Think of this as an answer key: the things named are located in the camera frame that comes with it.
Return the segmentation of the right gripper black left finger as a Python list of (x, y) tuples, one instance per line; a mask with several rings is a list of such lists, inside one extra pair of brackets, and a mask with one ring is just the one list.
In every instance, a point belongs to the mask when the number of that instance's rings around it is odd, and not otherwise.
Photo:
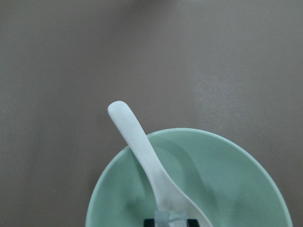
[(143, 227), (155, 227), (155, 221), (152, 218), (145, 219), (143, 222)]

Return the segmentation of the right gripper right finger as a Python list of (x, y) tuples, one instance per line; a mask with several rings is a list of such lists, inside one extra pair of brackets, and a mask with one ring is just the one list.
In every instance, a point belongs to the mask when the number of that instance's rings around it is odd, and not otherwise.
[(196, 219), (187, 219), (187, 227), (199, 227), (199, 222)]

